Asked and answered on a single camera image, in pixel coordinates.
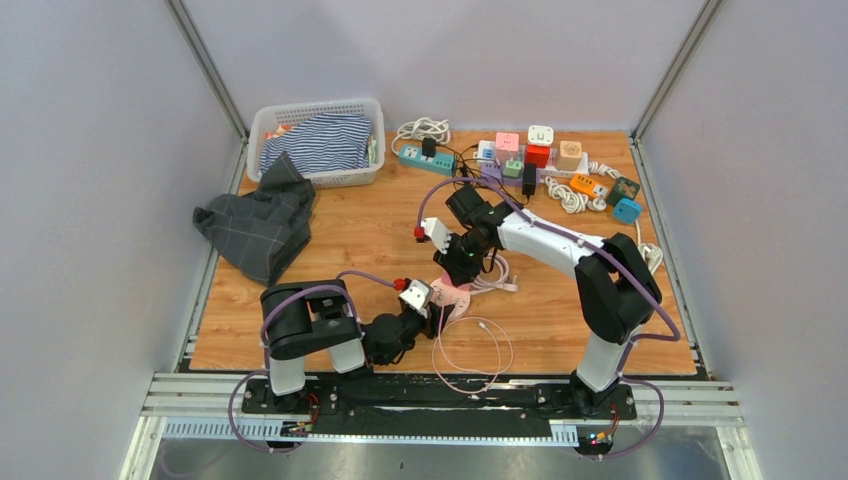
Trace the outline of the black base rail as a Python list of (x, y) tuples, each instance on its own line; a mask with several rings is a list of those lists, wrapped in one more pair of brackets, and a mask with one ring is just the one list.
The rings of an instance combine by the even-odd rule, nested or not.
[(565, 377), (508, 377), (490, 388), (482, 378), (455, 376), (449, 388), (434, 374), (319, 374), (300, 390), (276, 395), (254, 378), (238, 395), (244, 414), (304, 415), (316, 433), (398, 436), (542, 437), (552, 420), (597, 421), (610, 427), (637, 416), (632, 389), (577, 391)]

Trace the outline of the white cube socket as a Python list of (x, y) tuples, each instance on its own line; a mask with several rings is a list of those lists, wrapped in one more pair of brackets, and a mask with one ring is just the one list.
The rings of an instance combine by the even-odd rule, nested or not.
[(554, 143), (555, 131), (550, 126), (530, 125), (527, 130), (527, 144), (550, 147)]

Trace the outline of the black charger on teal strip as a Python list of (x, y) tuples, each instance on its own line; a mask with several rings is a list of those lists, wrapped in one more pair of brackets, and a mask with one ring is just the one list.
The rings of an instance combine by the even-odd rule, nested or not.
[(421, 155), (423, 158), (434, 158), (437, 153), (438, 143), (434, 138), (425, 137), (421, 140)]

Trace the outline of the dark grey checked cloth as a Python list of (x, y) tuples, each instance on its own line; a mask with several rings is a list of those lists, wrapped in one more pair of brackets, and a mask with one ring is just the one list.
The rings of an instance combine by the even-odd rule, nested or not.
[(270, 287), (310, 242), (315, 198), (312, 182), (283, 152), (256, 190), (215, 197), (193, 210), (192, 223), (242, 275)]

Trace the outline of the red cube socket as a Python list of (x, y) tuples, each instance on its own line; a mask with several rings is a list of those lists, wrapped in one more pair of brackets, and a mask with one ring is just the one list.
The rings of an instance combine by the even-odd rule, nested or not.
[(544, 169), (549, 163), (550, 152), (549, 146), (528, 144), (525, 147), (524, 163), (535, 165), (538, 169)]

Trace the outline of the pink cube socket back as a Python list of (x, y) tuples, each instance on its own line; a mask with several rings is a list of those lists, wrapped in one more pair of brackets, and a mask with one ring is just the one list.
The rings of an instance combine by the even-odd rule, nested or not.
[(515, 160), (518, 156), (520, 137), (514, 132), (497, 132), (494, 140), (495, 159), (498, 163)]

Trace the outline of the purple power strip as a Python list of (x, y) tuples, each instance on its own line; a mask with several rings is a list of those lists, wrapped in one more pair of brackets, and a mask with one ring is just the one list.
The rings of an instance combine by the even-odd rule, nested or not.
[(519, 175), (515, 178), (504, 178), (500, 166), (495, 162), (479, 161), (477, 163), (477, 168), (481, 172), (482, 176), (489, 178), (495, 183), (500, 183), (508, 187), (520, 187), (522, 185), (522, 173), (519, 173)]

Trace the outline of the round pink power strip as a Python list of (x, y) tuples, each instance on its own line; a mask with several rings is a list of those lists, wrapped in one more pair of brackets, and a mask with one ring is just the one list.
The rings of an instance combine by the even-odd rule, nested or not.
[(468, 284), (454, 286), (448, 277), (430, 283), (433, 290), (432, 302), (445, 309), (446, 321), (461, 318), (469, 309), (471, 292)]

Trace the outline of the black power adapter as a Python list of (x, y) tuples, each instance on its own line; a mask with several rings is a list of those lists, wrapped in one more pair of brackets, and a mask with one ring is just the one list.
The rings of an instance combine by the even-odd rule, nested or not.
[(522, 170), (522, 194), (530, 198), (535, 195), (538, 185), (537, 165), (533, 163), (525, 163)]

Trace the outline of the white long power strip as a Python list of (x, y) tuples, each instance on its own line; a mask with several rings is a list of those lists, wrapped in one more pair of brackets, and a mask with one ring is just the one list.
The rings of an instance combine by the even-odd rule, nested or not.
[[(479, 161), (484, 161), (484, 160), (481, 160), (479, 158), (479, 150), (481, 148), (493, 148), (495, 150), (494, 142), (492, 140), (481, 140), (477, 144), (477, 149), (473, 153), (473, 159), (476, 161), (476, 163), (478, 163)], [(583, 158), (582, 158), (582, 161), (580, 163), (580, 166), (578, 167), (578, 170), (574, 171), (574, 172), (558, 170), (557, 167), (556, 167), (557, 157), (558, 157), (558, 149), (554, 148), (550, 153), (550, 159), (549, 159), (549, 163), (548, 163), (547, 167), (544, 168), (544, 169), (537, 169), (538, 179), (540, 179), (542, 177), (548, 177), (548, 176), (569, 179), (569, 178), (572, 178), (575, 174), (582, 174), (582, 175), (588, 175), (589, 174), (589, 155), (586, 151), (583, 151)], [(497, 163), (502, 170), (503, 164), (498, 163), (496, 160), (492, 161), (492, 162)]]

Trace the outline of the white plastic basket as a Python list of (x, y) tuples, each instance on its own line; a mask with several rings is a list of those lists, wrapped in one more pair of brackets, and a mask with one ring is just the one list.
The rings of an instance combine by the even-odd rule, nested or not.
[(386, 150), (384, 116), (373, 98), (268, 106), (254, 116), (246, 174), (258, 182), (286, 156), (317, 188), (367, 185)]

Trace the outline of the tan cube socket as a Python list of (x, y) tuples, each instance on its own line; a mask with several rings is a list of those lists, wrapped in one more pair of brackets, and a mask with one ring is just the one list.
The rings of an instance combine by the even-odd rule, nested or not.
[(574, 172), (578, 170), (583, 158), (582, 143), (572, 140), (559, 142), (556, 167), (558, 170)]

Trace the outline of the orange power strip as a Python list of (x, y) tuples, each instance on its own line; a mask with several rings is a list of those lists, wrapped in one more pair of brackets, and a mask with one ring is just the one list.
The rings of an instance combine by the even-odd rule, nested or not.
[(572, 190), (586, 195), (591, 200), (605, 200), (609, 194), (608, 187), (582, 174), (575, 174), (569, 181), (569, 186)]

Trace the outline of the blue white striped cloth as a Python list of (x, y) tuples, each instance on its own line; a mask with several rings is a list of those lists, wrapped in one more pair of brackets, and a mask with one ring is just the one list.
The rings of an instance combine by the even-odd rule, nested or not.
[(260, 172), (285, 154), (301, 175), (368, 166), (372, 122), (364, 116), (322, 113), (265, 140)]

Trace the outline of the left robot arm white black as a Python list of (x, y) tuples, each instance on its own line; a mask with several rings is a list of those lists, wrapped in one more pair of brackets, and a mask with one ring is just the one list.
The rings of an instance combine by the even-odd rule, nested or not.
[(298, 411), (306, 400), (305, 359), (326, 351), (338, 374), (398, 363), (417, 338), (439, 337), (455, 310), (419, 280), (402, 279), (400, 310), (362, 323), (341, 279), (285, 283), (260, 296), (260, 341), (268, 371), (268, 400), (283, 413)]

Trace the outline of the green small adapter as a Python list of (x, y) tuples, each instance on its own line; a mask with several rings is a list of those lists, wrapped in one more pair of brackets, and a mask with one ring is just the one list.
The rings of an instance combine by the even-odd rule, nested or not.
[(502, 165), (502, 175), (504, 178), (519, 178), (522, 174), (523, 163), (519, 160), (507, 160)]

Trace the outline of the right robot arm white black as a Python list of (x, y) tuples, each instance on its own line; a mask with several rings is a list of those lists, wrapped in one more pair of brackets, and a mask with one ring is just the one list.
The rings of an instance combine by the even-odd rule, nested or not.
[(474, 280), (484, 256), (496, 250), (525, 255), (573, 279), (590, 335), (570, 378), (570, 403), (584, 417), (598, 416), (620, 384), (633, 338), (661, 311), (662, 293), (654, 275), (631, 237), (575, 232), (508, 197), (493, 205), (479, 194), (481, 185), (466, 179), (446, 201), (463, 232), (418, 214), (416, 240), (433, 243), (434, 261), (456, 286)]

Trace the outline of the blue cube socket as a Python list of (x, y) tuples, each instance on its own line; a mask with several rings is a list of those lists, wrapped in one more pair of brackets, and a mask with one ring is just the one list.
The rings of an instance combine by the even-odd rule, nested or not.
[(641, 204), (633, 199), (623, 198), (614, 205), (612, 216), (623, 224), (632, 225), (638, 222), (642, 211)]

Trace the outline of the dark green cube socket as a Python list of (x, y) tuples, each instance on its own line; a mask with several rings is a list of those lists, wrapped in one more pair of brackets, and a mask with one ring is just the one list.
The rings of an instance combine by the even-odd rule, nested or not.
[(613, 182), (605, 201), (609, 206), (616, 206), (621, 200), (634, 200), (641, 190), (641, 185), (625, 176), (619, 176)]

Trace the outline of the teal power strip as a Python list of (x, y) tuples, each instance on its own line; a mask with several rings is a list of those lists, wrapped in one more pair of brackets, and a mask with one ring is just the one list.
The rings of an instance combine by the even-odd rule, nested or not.
[(420, 170), (451, 177), (454, 171), (454, 157), (450, 154), (436, 152), (426, 157), (420, 146), (404, 145), (398, 153), (399, 162)]

